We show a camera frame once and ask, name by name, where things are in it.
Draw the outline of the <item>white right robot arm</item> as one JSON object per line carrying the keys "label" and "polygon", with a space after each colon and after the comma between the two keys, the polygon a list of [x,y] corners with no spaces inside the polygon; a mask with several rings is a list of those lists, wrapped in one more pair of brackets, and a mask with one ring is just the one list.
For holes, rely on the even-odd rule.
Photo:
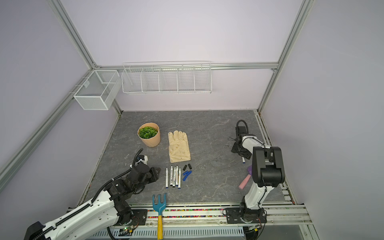
{"label": "white right robot arm", "polygon": [[232,152],[252,161],[253,183],[244,205],[247,210],[260,210],[268,194],[286,179],[282,150],[265,145],[254,135],[239,134]]}

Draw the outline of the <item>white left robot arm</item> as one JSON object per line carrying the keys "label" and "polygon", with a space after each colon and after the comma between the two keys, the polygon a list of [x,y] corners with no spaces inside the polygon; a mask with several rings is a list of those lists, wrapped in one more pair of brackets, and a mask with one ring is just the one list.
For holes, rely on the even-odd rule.
{"label": "white left robot arm", "polygon": [[139,218],[128,203],[146,185],[159,179],[160,168],[139,163],[108,180],[87,202],[57,219],[36,222],[26,231],[26,240],[85,240],[94,233],[118,225],[131,224]]}

